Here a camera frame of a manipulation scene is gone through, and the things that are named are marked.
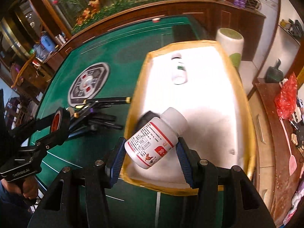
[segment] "shelf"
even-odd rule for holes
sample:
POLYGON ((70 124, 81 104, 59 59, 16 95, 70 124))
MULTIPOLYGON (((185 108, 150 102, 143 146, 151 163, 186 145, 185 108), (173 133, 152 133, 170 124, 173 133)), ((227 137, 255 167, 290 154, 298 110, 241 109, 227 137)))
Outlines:
POLYGON ((285 28, 283 28, 283 27, 281 27, 280 25, 278 25, 280 28, 282 28, 286 33, 288 33, 288 35, 290 36, 290 37, 292 37, 297 43, 298 43, 298 45, 301 45, 300 44, 300 42, 297 40, 297 39, 295 39, 291 34, 290 34, 290 32, 288 31, 288 30, 286 30, 285 28))

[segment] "bottle label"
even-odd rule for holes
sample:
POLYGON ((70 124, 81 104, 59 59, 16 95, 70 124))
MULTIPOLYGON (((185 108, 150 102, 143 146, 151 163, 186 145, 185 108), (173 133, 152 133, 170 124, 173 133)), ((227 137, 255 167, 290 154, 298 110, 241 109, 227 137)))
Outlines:
POLYGON ((128 146, 147 166, 154 165, 174 147, 153 122, 134 134, 128 140, 128 146))

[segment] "screw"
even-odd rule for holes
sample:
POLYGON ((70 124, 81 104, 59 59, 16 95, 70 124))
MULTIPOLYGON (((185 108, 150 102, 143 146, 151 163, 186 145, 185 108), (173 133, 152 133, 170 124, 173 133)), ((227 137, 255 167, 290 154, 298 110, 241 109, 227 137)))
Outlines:
POLYGON ((238 165, 234 165, 233 167, 232 167, 232 169, 234 170, 234 171, 237 171, 237 172, 240 172, 242 169, 241 169, 241 167, 239 167, 238 165))
POLYGON ((201 160, 199 161, 199 163, 200 163, 201 165, 206 166, 206 165, 208 164, 208 160, 201 159, 201 160))
POLYGON ((71 170, 71 168, 69 166, 65 166, 62 168, 63 172, 69 172, 71 170))
POLYGON ((101 165, 103 165, 103 161, 101 159, 98 159, 98 160, 95 161, 95 165, 96 166, 101 166, 101 165))

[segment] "green table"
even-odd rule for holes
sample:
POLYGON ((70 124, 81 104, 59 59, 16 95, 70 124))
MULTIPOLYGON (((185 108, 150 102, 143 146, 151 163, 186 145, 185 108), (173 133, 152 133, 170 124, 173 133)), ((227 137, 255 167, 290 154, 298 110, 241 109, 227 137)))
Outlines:
MULTIPOLYGON (((58 107, 68 107, 67 94, 75 78, 98 62, 108 63, 110 74, 96 97, 132 96, 148 52, 176 41, 185 41, 185 37, 200 39, 201 33, 191 17, 177 16, 162 18, 158 23, 151 20, 135 23, 83 44, 74 49, 60 66, 42 98, 36 117, 43 118, 58 107)), ((117 123, 124 125, 129 107, 112 106, 105 112, 117 116, 117 123)), ((34 145, 48 132, 49 128, 36 132, 29 144, 34 145)), ((37 175, 39 180, 47 188, 64 166, 77 169, 102 159, 120 136, 123 136, 123 131, 107 130, 51 149, 42 161, 42 172, 37 175)), ((122 179, 112 189, 107 189, 106 194, 115 227, 179 227, 181 221, 187 223, 187 213, 193 210, 190 203, 195 198, 157 193, 125 183, 122 179)))

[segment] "blue gripper pad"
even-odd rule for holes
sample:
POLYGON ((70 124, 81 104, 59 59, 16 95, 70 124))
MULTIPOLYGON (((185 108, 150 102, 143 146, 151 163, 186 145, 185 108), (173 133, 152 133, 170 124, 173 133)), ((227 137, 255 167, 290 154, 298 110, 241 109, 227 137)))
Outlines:
POLYGON ((120 137, 115 148, 111 152, 109 159, 107 160, 107 164, 105 165, 105 173, 109 177, 110 187, 113 187, 115 183, 117 183, 121 167, 123 166, 123 162, 126 155, 125 149, 126 139, 120 137))
POLYGON ((198 188, 195 177, 198 171, 197 164, 200 161, 199 155, 196 151, 190 150, 181 137, 176 145, 176 153, 186 182, 191 188, 198 188))

